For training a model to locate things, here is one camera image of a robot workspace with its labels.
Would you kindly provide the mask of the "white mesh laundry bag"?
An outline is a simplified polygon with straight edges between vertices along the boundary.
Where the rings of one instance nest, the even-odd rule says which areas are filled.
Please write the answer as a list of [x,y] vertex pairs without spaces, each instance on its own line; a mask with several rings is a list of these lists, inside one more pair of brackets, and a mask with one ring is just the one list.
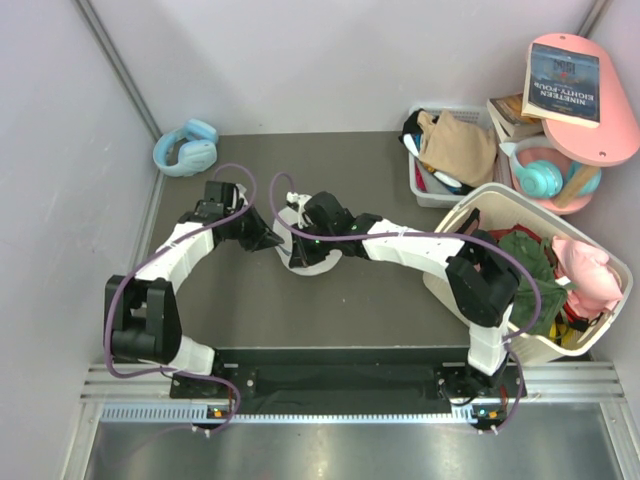
[[330,249],[329,245],[316,240],[294,235],[278,220],[273,222],[272,231],[283,242],[276,246],[283,265],[300,276],[317,276],[333,269],[342,258],[342,252]]

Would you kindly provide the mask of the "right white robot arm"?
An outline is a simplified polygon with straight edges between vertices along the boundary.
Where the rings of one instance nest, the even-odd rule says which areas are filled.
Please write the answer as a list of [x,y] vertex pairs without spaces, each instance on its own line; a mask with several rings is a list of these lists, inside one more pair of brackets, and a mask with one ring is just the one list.
[[435,236],[379,215],[354,216],[326,191],[288,193],[274,221],[284,238],[278,253],[300,276],[317,276],[344,257],[389,262],[445,281],[469,324],[466,378],[470,387],[498,384],[507,362],[504,338],[520,272],[481,230]]

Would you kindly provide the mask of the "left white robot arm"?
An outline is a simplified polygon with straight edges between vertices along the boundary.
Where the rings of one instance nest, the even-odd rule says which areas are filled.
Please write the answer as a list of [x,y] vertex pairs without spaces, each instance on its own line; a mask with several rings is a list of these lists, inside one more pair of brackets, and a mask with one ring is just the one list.
[[208,181],[203,198],[141,267],[107,281],[106,358],[199,376],[217,373],[217,351],[183,333],[176,294],[195,266],[225,241],[236,241],[248,252],[284,243],[249,204],[242,185]]

